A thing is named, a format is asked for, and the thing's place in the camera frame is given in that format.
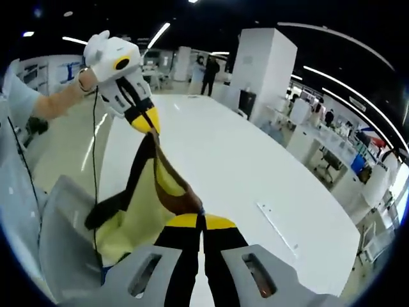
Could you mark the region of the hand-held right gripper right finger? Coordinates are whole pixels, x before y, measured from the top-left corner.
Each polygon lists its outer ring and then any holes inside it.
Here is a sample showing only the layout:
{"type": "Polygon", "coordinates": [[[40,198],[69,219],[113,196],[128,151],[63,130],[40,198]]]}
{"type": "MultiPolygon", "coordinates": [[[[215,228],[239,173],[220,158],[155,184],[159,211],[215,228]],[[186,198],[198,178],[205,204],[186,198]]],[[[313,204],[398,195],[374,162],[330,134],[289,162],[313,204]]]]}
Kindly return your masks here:
{"type": "Polygon", "coordinates": [[[322,306],[322,295],[300,284],[294,268],[250,245],[234,222],[203,217],[205,274],[216,306],[322,306]]]}

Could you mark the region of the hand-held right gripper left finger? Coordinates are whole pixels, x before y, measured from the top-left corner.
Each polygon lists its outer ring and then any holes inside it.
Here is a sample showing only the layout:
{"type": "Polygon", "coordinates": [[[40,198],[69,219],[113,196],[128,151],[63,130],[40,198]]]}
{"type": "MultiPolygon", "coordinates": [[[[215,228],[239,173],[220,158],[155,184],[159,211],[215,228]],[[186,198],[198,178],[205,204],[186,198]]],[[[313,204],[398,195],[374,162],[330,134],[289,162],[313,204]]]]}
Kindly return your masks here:
{"type": "Polygon", "coordinates": [[[142,245],[107,273],[107,301],[116,306],[189,306],[198,274],[203,214],[168,222],[155,243],[142,245]]]}

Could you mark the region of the person's left hand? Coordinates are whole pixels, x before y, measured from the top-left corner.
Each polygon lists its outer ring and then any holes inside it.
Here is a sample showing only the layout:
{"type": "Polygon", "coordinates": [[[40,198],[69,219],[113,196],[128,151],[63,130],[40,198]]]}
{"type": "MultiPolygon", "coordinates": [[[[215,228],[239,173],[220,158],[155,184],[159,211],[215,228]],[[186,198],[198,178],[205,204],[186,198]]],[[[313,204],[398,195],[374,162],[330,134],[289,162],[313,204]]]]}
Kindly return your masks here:
{"type": "Polygon", "coordinates": [[[79,88],[83,93],[89,93],[96,89],[98,80],[91,68],[81,69],[77,75],[79,88]]]}

